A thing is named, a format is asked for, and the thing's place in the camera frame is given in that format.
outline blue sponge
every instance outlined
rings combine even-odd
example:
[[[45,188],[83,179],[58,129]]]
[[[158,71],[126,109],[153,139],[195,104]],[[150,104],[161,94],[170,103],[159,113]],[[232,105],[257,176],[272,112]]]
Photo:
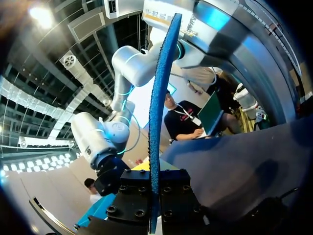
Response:
[[[156,66],[156,76],[151,96],[151,105],[149,111],[149,157],[150,178],[152,186],[152,208],[149,232],[151,234],[155,233],[157,226],[160,171],[159,145],[163,108],[179,35],[181,17],[181,14],[175,14],[163,42],[163,46]]]

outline man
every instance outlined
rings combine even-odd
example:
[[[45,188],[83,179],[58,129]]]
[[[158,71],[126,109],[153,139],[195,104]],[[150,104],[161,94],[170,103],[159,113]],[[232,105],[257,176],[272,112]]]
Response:
[[[166,93],[164,105],[169,109],[164,123],[172,139],[193,140],[203,134],[204,130],[198,117],[201,108],[197,105],[186,100],[177,104],[169,91]],[[223,114],[220,122],[223,130],[228,127],[233,134],[241,132],[239,123],[233,115]]]
[[[89,189],[90,201],[92,204],[95,204],[99,199],[101,199],[101,195],[98,193],[96,188],[94,187],[94,179],[87,178],[84,182],[85,186]]]
[[[215,74],[217,76],[216,83],[210,85],[206,89],[206,93],[212,95],[216,91],[216,95],[219,99],[221,108],[225,113],[231,113],[231,109],[239,108],[239,103],[233,99],[233,94],[236,92],[237,84],[233,82],[233,79],[229,75],[219,68],[214,68],[214,71],[209,67],[195,67],[191,69],[181,69],[183,77],[187,80],[188,87],[197,94],[202,94],[202,91],[197,90],[192,83],[199,85],[200,87],[207,87],[215,80]]]

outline lanyard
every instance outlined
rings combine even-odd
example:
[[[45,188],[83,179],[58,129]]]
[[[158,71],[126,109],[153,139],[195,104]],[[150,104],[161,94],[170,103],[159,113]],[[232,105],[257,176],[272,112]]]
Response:
[[[180,106],[183,110],[184,110],[184,113],[182,113],[182,112],[179,112],[179,111],[176,111],[176,110],[173,110],[173,111],[175,111],[176,113],[178,113],[178,114],[183,114],[183,115],[187,115],[188,117],[190,117],[191,119],[193,119],[194,117],[193,116],[191,116],[189,113],[187,113],[187,111],[181,106],[181,105],[179,105],[179,104],[177,104],[178,106]]]

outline name badge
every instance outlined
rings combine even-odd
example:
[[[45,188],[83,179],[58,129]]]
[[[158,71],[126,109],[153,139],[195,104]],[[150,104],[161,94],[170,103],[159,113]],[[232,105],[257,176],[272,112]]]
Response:
[[[201,121],[200,121],[198,118],[196,118],[196,117],[194,117],[194,118],[192,119],[192,122],[193,122],[194,124],[196,124],[197,126],[200,126],[200,125],[201,125]]]

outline black t-shirt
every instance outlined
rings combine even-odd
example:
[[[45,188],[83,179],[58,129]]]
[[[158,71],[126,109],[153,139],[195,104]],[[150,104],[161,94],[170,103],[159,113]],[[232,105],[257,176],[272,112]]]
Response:
[[[201,108],[199,108],[197,105],[186,100],[180,102],[179,105],[183,107],[184,110],[191,116],[199,118],[198,113],[200,112]],[[164,118],[165,126],[170,133],[171,138],[174,140],[176,140],[176,136],[179,134],[192,134],[196,129],[202,128],[202,126],[196,125],[192,119],[185,114],[184,110],[180,106],[174,110],[183,114],[179,114],[174,110],[170,110]]]

